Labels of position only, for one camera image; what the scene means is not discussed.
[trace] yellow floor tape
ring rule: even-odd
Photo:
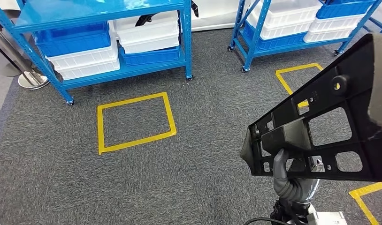
[[[367,195],[379,190],[382,190],[382,182],[371,184],[366,187],[362,187],[357,190],[353,190],[349,192],[349,194],[355,199],[355,201],[357,201],[358,206],[365,213],[365,215],[367,216],[367,218],[373,225],[378,225],[379,223],[377,222],[375,217],[372,215],[372,212],[368,209],[368,207],[362,201],[361,196]]]
[[[281,82],[281,84],[285,88],[285,90],[289,93],[289,95],[291,95],[291,94],[293,94],[293,91],[292,91],[292,89],[290,89],[289,85],[283,79],[282,74],[283,73],[292,72],[292,71],[296,71],[296,70],[311,68],[311,67],[317,67],[320,71],[322,71],[324,69],[318,63],[310,63],[310,64],[301,65],[301,66],[297,66],[297,67],[290,67],[290,68],[286,68],[286,69],[279,69],[279,70],[277,70],[275,72],[275,75],[277,76],[277,78],[279,79],[279,81]],[[301,102],[301,103],[298,104],[298,106],[299,106],[299,108],[304,107],[304,106],[308,106],[308,102],[307,101]]]
[[[160,98],[160,97],[163,98],[163,103],[164,103],[165,109],[166,109],[166,115],[168,116],[169,128],[170,128],[170,130],[168,132],[165,132],[165,133],[162,133],[159,135],[154,135],[154,136],[142,138],[142,139],[138,139],[138,140],[131,141],[131,142],[126,142],[126,143],[122,143],[122,144],[118,144],[118,145],[114,145],[114,146],[110,146],[110,147],[105,147],[105,144],[104,144],[103,109],[112,108],[112,107],[116,107],[116,106],[120,106],[120,105],[126,105],[126,104],[130,104],[130,103],[135,103],[135,102],[140,102],[140,101],[145,101],[145,100],[149,100],[152,98]],[[132,98],[132,99],[128,99],[128,100],[124,100],[124,101],[120,101],[120,102],[114,102],[114,103],[109,103],[109,104],[97,106],[97,132],[98,132],[98,137],[99,137],[99,155],[101,155],[103,152],[116,151],[116,150],[120,150],[120,149],[124,149],[124,148],[128,148],[128,147],[136,146],[139,144],[153,142],[153,141],[167,138],[167,137],[170,137],[170,136],[177,134],[175,120],[173,119],[172,109],[170,108],[168,94],[166,92],[161,92],[161,93],[157,93],[157,94],[152,94],[152,95],[147,95],[147,96],[143,96],[143,97],[137,97],[137,98]]]

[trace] gray carpet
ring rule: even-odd
[[[71,92],[72,107],[52,86],[20,90],[0,138],[0,224],[237,225],[269,216],[272,178],[252,177],[239,157],[246,127],[287,97],[276,70],[325,67],[339,45],[261,57],[242,74],[237,54],[226,52],[231,33],[193,34],[191,82],[178,68],[93,85]],[[287,82],[298,88],[311,76],[289,74]],[[177,134],[99,156],[96,107],[163,91]],[[106,144],[167,131],[163,110],[159,99],[106,109]],[[348,194],[367,184],[325,180],[313,203],[368,224]],[[382,201],[367,202],[382,222]]]

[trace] stanchion base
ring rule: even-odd
[[[27,90],[36,90],[43,88],[50,83],[46,76],[41,75],[40,78],[43,80],[43,83],[41,84],[37,84],[36,82],[32,83],[32,80],[31,83],[29,83],[28,80],[24,77],[24,74],[21,74],[18,76],[18,85]]]

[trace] blue shelf frame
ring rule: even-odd
[[[253,39],[251,40],[243,33],[243,29],[241,27],[244,25],[247,17],[249,14],[253,11],[253,9],[256,7],[257,3],[260,0],[256,0],[250,7],[250,9],[246,12],[245,16],[242,17],[244,7],[245,7],[245,0],[240,0],[238,5],[238,12],[237,17],[235,20],[235,26],[232,32],[231,41],[228,47],[228,51],[231,52],[235,47],[237,47],[242,56],[244,57],[244,66],[243,71],[247,72],[251,70],[251,63],[252,60],[256,57],[261,57],[265,55],[271,55],[271,54],[278,54],[278,53],[285,53],[300,49],[306,49],[306,48],[312,48],[317,47],[321,45],[328,45],[333,43],[339,43],[341,42],[342,45],[339,47],[339,49],[335,50],[337,53],[343,53],[346,46],[350,43],[350,41],[354,38],[354,36],[357,34],[357,32],[364,26],[365,22],[370,18],[371,14],[376,10],[376,8],[379,6],[382,0],[377,0],[372,7],[368,10],[367,14],[361,19],[361,21],[358,23],[357,27],[351,32],[350,36],[347,38],[337,39],[337,40],[330,40],[330,41],[320,41],[320,42],[311,42],[311,43],[298,43],[295,45],[290,46],[284,46],[284,47],[278,47],[273,49],[267,49],[263,51],[256,50],[255,46],[259,40],[260,33],[263,29],[263,23],[266,19],[268,8],[270,7],[271,0],[262,0],[263,6],[262,10],[256,25],[255,32],[253,34]],[[239,42],[238,38],[241,37],[246,45],[248,46],[249,50],[246,52],[246,50],[242,47],[241,43]]]
[[[370,21],[372,21],[376,26],[378,26],[380,29],[382,29],[382,23],[377,21],[376,19],[370,17],[369,18]],[[372,32],[371,29],[369,29],[368,27],[366,27],[365,25],[363,26],[364,29],[366,29],[368,32]]]
[[[12,24],[6,14],[0,9],[0,24],[11,34],[13,39],[23,48],[32,62],[49,79],[51,84],[65,99],[66,103],[71,105],[73,104],[74,98],[69,94],[68,90],[74,88],[178,67],[185,67],[185,77],[192,79],[191,1],[144,0],[143,3],[144,5],[131,6],[123,0],[110,0],[106,3],[104,1],[84,0],[28,0],[25,5],[20,5],[22,10],[16,24]],[[68,4],[74,4],[74,7],[69,7]],[[26,32],[77,26],[91,22],[101,22],[174,10],[179,12],[179,25],[181,24],[183,28],[183,31],[180,33],[182,47],[180,48],[180,57],[178,60],[127,67],[123,59],[119,56],[121,69],[117,71],[73,80],[64,80],[62,82],[57,79],[50,62],[45,57],[41,57],[23,36],[23,33]]]

